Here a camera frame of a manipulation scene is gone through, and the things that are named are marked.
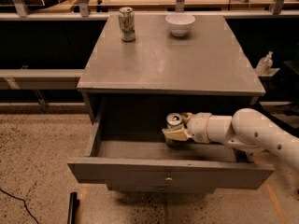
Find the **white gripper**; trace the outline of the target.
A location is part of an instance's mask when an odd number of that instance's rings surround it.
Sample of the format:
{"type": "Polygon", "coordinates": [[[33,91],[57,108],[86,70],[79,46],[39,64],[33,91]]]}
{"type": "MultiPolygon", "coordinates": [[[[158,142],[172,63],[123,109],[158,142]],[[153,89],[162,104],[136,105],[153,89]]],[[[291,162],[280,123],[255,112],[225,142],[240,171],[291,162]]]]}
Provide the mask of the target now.
{"type": "Polygon", "coordinates": [[[207,135],[207,123],[212,116],[211,113],[183,112],[181,116],[183,123],[187,124],[187,129],[184,126],[162,129],[167,140],[187,141],[191,138],[195,143],[208,144],[210,142],[207,135]]]}

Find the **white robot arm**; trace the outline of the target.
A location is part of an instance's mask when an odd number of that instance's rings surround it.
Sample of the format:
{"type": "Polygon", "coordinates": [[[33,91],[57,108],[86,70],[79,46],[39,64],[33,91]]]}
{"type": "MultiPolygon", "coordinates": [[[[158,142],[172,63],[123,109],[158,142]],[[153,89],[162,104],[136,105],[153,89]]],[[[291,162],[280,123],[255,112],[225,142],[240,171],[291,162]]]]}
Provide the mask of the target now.
{"type": "Polygon", "coordinates": [[[221,143],[245,152],[268,150],[299,171],[299,138],[287,133],[264,114],[242,108],[232,116],[211,113],[171,113],[162,129],[166,141],[221,143]]]}

